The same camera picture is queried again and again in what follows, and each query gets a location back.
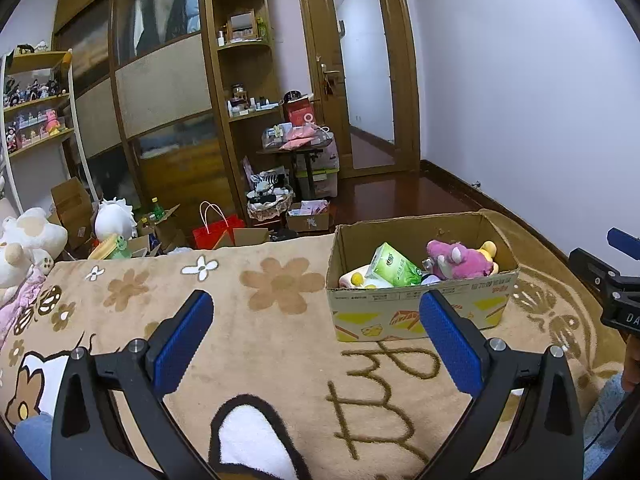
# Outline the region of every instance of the hand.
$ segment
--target hand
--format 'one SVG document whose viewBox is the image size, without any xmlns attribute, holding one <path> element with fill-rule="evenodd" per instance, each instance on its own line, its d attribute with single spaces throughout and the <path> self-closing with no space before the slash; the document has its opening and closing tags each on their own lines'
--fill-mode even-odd
<svg viewBox="0 0 640 480">
<path fill-rule="evenodd" d="M 640 339 L 633 335 L 626 341 L 625 369 L 620 383 L 626 392 L 631 392 L 640 383 Z"/>
</svg>

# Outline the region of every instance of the blue gripper pad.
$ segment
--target blue gripper pad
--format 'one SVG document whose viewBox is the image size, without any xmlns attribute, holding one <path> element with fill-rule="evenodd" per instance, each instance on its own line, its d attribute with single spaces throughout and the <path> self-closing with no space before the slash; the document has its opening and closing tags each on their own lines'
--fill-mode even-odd
<svg viewBox="0 0 640 480">
<path fill-rule="evenodd" d="M 449 375 L 460 392 L 477 397 L 483 388 L 482 361 L 456 325 L 460 318 L 439 292 L 427 292 L 420 299 L 420 322 L 436 347 Z"/>
<path fill-rule="evenodd" d="M 194 290 L 175 316 L 165 319 L 149 338 L 145 369 L 159 397 L 178 389 L 191 359 L 213 323 L 213 300 Z"/>
<path fill-rule="evenodd" d="M 620 229 L 613 227 L 607 233 L 609 245 L 631 256 L 634 260 L 640 260 L 640 240 L 633 238 Z"/>
</svg>

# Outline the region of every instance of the small table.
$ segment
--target small table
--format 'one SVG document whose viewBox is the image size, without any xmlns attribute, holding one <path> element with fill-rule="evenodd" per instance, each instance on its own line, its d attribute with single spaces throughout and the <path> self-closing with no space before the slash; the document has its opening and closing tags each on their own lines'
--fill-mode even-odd
<svg viewBox="0 0 640 480">
<path fill-rule="evenodd" d="M 311 168 L 311 155 L 314 153 L 322 152 L 329 144 L 331 144 L 333 139 L 327 139 L 321 142 L 320 144 L 305 144 L 304 146 L 300 146 L 295 150 L 283 150 L 282 148 L 267 148 L 265 150 L 258 150 L 256 155 L 289 155 L 291 160 L 291 167 L 295 170 L 296 168 L 296 155 L 302 154 L 305 157 L 305 166 L 306 166 L 306 181 L 309 184 L 309 195 L 311 196 L 311 200 L 316 198 L 316 187 L 314 185 L 314 170 Z M 296 175 L 293 175 L 295 180 L 294 189 L 296 191 L 296 195 L 300 197 L 302 200 L 302 190 L 300 189 L 300 184 L 296 179 Z"/>
</svg>

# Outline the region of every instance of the green tissue package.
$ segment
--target green tissue package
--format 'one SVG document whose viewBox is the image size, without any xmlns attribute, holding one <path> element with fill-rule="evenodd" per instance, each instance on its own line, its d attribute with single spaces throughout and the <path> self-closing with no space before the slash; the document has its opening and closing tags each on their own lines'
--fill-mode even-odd
<svg viewBox="0 0 640 480">
<path fill-rule="evenodd" d="M 420 285 L 420 269 L 387 243 L 376 249 L 367 271 L 368 278 L 381 278 L 393 286 Z"/>
</svg>

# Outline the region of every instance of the metal screw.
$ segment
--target metal screw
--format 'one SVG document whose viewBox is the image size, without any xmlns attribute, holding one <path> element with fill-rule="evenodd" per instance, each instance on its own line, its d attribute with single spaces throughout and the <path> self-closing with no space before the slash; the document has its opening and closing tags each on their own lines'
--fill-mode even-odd
<svg viewBox="0 0 640 480">
<path fill-rule="evenodd" d="M 74 348 L 71 351 L 71 358 L 74 361 L 78 361 L 79 359 L 82 359 L 84 357 L 84 348 L 82 348 L 81 346 Z"/>
<path fill-rule="evenodd" d="M 499 337 L 492 337 L 491 339 L 489 339 L 489 346 L 496 352 L 502 352 L 505 348 L 507 348 L 507 343 L 505 343 Z"/>
<path fill-rule="evenodd" d="M 551 352 L 553 357 L 561 358 L 564 355 L 564 350 L 562 350 L 558 345 L 553 345 L 549 349 L 549 352 Z"/>
<path fill-rule="evenodd" d="M 133 341 L 129 342 L 129 344 L 127 345 L 127 349 L 129 350 L 129 352 L 137 354 L 138 352 L 142 352 L 145 344 L 146 341 L 144 339 L 134 339 Z"/>
</svg>

